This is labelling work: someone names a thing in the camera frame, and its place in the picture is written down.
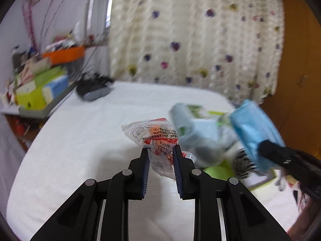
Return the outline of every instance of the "orange box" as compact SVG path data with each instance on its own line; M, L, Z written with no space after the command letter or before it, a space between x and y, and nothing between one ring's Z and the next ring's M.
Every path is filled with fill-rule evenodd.
M51 53L44 53L43 58L49 57L52 65L59 65L63 63L73 62L85 55L85 47L73 47L65 50L58 50Z

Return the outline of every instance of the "metal screw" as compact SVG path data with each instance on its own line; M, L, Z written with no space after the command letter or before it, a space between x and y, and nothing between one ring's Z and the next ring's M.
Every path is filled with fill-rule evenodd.
M129 175L131 175L131 173L132 173L132 171L130 169L124 169L123 170L123 175L124 176L129 176Z
M202 173L202 172L201 172L199 169L197 169L197 168L195 168L195 169L192 170L192 174L195 175L195 176L199 176L201 173Z
M94 185L95 184L95 181L93 180L93 179L87 179L86 181L85 181L85 185L86 186L92 186L92 185Z
M233 185L236 185L239 182L239 180L237 178L230 178L229 182Z

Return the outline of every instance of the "light blue package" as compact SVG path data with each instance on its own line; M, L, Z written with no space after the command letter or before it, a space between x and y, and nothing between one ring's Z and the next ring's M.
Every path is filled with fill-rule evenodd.
M219 165L224 152L238 139L230 126L221 125L224 113L211 115L202 106L176 103L171 109L174 128L179 135L178 144L183 151L195 155L200 168Z
M245 152L258 169L266 172L271 167L276 167L274 162L258 155L258 145L267 139L282 147L285 144L273 122L256 102L245 100L241 107L230 115L230 120Z

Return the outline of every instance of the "wooden door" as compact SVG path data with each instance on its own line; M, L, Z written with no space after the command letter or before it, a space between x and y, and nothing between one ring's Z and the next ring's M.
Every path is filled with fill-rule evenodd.
M304 0L283 0L285 43L276 94L261 105L287 146L321 147L321 26Z
M321 26L311 11L308 21L308 54L301 87L280 133L291 148L313 154L321 146Z
M309 48L309 7L304 0L283 0L285 16L284 49L275 95L264 99L261 108L281 130L298 97L297 82L305 69Z

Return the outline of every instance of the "blue cloth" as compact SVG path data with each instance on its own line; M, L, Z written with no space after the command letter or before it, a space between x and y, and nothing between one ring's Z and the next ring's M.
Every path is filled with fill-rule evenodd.
M230 120L246 154L258 169L266 172L276 166L274 162L258 155L258 145L267 139L280 146L285 144L273 122L256 102L245 100L241 107L231 114Z

